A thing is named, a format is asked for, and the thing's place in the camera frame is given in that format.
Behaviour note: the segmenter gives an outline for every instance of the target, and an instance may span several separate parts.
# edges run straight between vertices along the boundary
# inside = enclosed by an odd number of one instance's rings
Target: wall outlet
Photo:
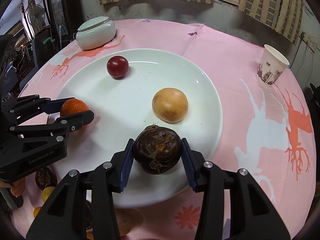
[[[310,36],[306,33],[303,33],[304,34],[304,37],[303,37],[303,41],[309,45],[310,44]]]
[[[313,51],[313,52],[316,52],[316,49],[318,47],[318,44],[316,42],[315,39],[310,39],[310,45],[309,45],[310,49]]]

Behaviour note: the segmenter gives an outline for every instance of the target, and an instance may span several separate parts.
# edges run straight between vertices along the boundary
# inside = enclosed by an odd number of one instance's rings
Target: white deer print
[[[285,151],[289,146],[288,134],[286,132],[287,127],[287,112],[284,110],[282,103],[271,94],[271,96],[279,103],[284,112],[284,117],[281,123],[266,118],[266,100],[264,91],[262,92],[262,107],[259,110],[254,98],[247,86],[247,84],[240,79],[249,93],[250,101],[253,106],[255,117],[252,118],[247,137],[247,152],[244,153],[239,147],[235,147],[235,154],[238,159],[238,166],[240,168],[247,169],[255,180],[260,183],[262,180],[268,183],[271,191],[270,200],[275,202],[275,194],[270,179],[267,176],[260,175],[262,169],[258,168],[260,149],[262,147],[268,149],[280,149]]]

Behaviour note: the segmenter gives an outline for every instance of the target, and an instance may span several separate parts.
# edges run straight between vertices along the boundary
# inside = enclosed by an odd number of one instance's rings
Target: orange deer print
[[[301,103],[301,101],[299,100],[299,98],[292,93],[300,102],[301,107],[302,107],[302,113],[300,113],[299,111],[295,110],[293,108],[292,105],[292,101],[289,95],[289,92],[287,90],[285,90],[288,94],[288,100],[286,100],[285,96],[283,95],[283,93],[280,91],[280,89],[278,88],[279,92],[281,93],[287,108],[288,108],[288,122],[290,125],[290,131],[288,129],[288,127],[286,127],[286,131],[288,133],[288,137],[289,137],[289,142],[291,144],[291,148],[288,148],[285,153],[289,154],[289,162],[292,164],[292,171],[295,165],[296,168],[296,174],[297,174],[297,181],[298,181],[298,176],[301,174],[302,171],[302,154],[301,152],[303,152],[306,156],[307,159],[307,167],[306,167],[306,172],[309,172],[309,168],[310,168],[310,159],[309,159],[309,155],[306,151],[305,148],[301,147],[301,143],[298,141],[298,128],[307,132],[307,133],[312,133],[312,125],[311,125],[311,119],[310,119],[310,114],[306,115],[306,111]]]
[[[66,74],[66,72],[68,71],[69,62],[71,60],[73,60],[75,57],[94,57],[98,53],[100,53],[106,49],[111,49],[111,48],[115,48],[115,47],[119,46],[121,41],[124,39],[124,37],[125,37],[125,35],[122,35],[121,40],[119,41],[118,44],[115,44],[112,46],[102,46],[102,47],[99,47],[97,49],[92,49],[92,50],[81,50],[80,52],[74,54],[71,58],[66,58],[61,65],[55,66],[55,68],[53,69],[53,72],[52,72],[51,79],[58,76],[61,72],[63,72],[59,76],[59,78],[62,78]]]

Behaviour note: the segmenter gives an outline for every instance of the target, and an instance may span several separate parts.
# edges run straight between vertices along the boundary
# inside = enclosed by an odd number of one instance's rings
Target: electrical cable
[[[298,51],[299,51],[301,42],[302,42],[302,40],[303,40],[303,37],[304,37],[304,33],[301,33],[300,42],[299,42],[299,45],[298,45],[298,47],[297,47],[296,54],[294,55],[293,60],[292,60],[292,62],[291,62],[291,65],[290,65],[290,67],[289,67],[290,69],[292,68],[293,62],[294,62],[294,60],[296,59],[296,56],[297,56],[297,54],[298,54]]]
[[[305,86],[304,90],[306,90],[306,88],[307,88],[307,86],[308,86],[308,83],[309,83],[309,81],[310,81],[310,78],[311,78],[311,76],[312,76],[312,71],[313,71],[313,60],[314,60],[314,57],[315,57],[315,54],[314,54],[314,53],[312,53],[311,73],[310,73],[309,79],[308,79],[308,81],[307,81],[307,84],[306,84],[306,86]]]
[[[301,70],[304,68],[304,66],[305,66],[305,64],[306,64],[306,62],[307,62],[307,52],[308,52],[308,48],[309,48],[309,46],[307,45],[307,48],[306,48],[306,50],[305,50],[305,52],[304,52],[304,55],[303,55],[306,59],[305,59],[305,61],[304,61],[304,64],[303,64],[302,68],[300,69],[300,71],[299,71],[299,73],[298,73],[297,79],[298,79],[298,77],[299,77],[299,75],[300,75],[300,73],[301,73]]]

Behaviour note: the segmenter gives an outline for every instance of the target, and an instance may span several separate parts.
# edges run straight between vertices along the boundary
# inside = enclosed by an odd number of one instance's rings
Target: green handle
[[[45,39],[45,40],[43,41],[43,44],[46,44],[48,41],[51,41],[51,43],[52,43],[52,42],[55,41],[55,39],[52,39],[52,37],[49,37],[49,38],[47,38],[47,39]]]

